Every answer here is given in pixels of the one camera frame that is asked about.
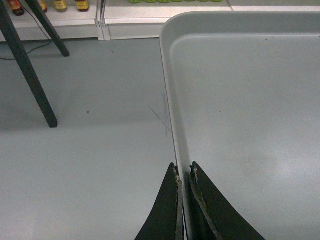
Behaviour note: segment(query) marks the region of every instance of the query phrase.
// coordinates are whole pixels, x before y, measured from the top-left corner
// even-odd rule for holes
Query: black cable
[[[46,44],[44,45],[40,45],[40,46],[37,46],[35,48],[33,48],[32,50],[28,51],[26,54],[28,55],[29,53],[32,53],[33,51],[37,50],[37,49],[40,49],[40,48],[44,48],[48,45],[51,44],[51,39],[47,36],[47,34],[42,30],[42,28],[40,27],[39,23],[37,22],[36,18],[21,4],[21,2],[18,0],[18,2],[20,3],[21,7],[23,8],[23,10],[25,10],[32,18],[33,20],[35,21],[35,23],[37,24],[38,28],[41,30],[41,32],[43,33],[43,35],[46,37],[46,39],[48,39],[49,42],[47,42]],[[15,58],[5,58],[5,57],[0,57],[1,60],[6,60],[6,61],[15,61],[16,59]]]

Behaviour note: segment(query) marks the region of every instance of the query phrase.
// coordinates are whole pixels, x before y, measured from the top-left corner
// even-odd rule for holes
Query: condiment bottle
[[[88,12],[89,11],[89,2],[88,0],[75,0],[75,4],[79,12]]]
[[[41,9],[46,13],[48,12],[48,8],[47,8],[47,5],[45,3],[45,0],[38,0],[38,3],[41,7]]]
[[[7,0],[14,15],[22,16],[25,14],[25,10],[22,8],[18,0]]]
[[[66,0],[54,0],[54,5],[55,5],[55,9],[59,13],[64,13],[64,12],[68,11]]]

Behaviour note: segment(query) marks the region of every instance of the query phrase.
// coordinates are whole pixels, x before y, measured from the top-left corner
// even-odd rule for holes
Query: black object
[[[182,182],[170,164],[154,206],[135,240],[183,240]]]
[[[70,55],[65,44],[62,42],[58,33],[52,26],[51,22],[42,11],[39,3],[36,0],[25,0],[28,6],[31,8],[34,15],[38,18],[44,29],[47,31],[49,36],[52,38],[55,45],[58,47],[60,52],[64,57]],[[50,128],[56,128],[58,125],[58,120],[50,106],[47,96],[40,84],[38,76],[31,64],[31,61],[26,53],[26,50],[18,36],[15,26],[7,12],[7,9],[0,0],[0,29],[2,34],[7,41],[14,58],[16,59],[48,125]]]
[[[189,183],[192,190],[193,232],[199,240],[264,240],[232,207],[194,161]]]

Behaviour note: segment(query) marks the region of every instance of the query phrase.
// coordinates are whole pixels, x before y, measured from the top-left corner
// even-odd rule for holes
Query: shelf
[[[62,39],[98,37],[96,26],[97,0],[89,0],[90,9],[88,12],[79,12],[73,0],[67,0],[68,10],[66,12],[57,12],[52,0],[47,0],[45,3],[48,8],[46,16]],[[22,16],[15,16],[9,9],[9,5],[5,4],[21,40],[46,39],[35,20],[27,12]],[[33,14],[23,0],[21,0],[21,4]],[[0,42],[3,41],[5,39],[0,32]]]
[[[228,0],[233,11],[320,11],[318,0]]]
[[[90,9],[88,12],[79,12],[76,5],[68,2],[68,11],[57,12],[51,2],[47,1],[48,12],[46,16],[51,21],[54,27],[56,26],[76,26],[76,25],[94,25],[97,13],[97,1],[90,2]],[[21,1],[28,11],[30,8],[27,4]],[[22,16],[15,16],[11,10],[8,13],[16,28],[32,28],[37,27],[34,19],[26,12]]]
[[[222,2],[170,2],[131,4],[128,0],[106,0],[106,24],[164,24],[170,18],[187,12],[230,11],[226,0]]]
[[[158,38],[163,24],[170,18],[187,12],[231,11],[226,0],[222,2],[170,2],[131,4],[129,0],[106,0],[103,22],[108,31],[105,38]]]

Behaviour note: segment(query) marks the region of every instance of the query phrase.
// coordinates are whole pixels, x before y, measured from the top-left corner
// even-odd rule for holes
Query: scuff mark
[[[169,105],[168,105],[167,95],[163,93],[163,94],[162,94],[162,97],[163,97],[164,122],[165,122],[165,126],[171,126],[170,115],[169,115],[169,113],[168,113],[168,107],[169,107]],[[167,131],[168,129],[169,129],[170,132],[172,132],[170,128],[166,128],[166,129],[165,129],[165,135],[166,135],[166,136],[168,136],[168,131]]]
[[[167,130],[170,131],[171,133],[171,129],[164,123],[164,121],[162,121],[162,119],[159,117],[158,114],[156,114],[156,112],[148,105],[148,107],[151,109],[151,111],[154,113],[154,115],[156,115],[156,117],[162,122],[162,124],[165,126],[165,133],[167,134]]]

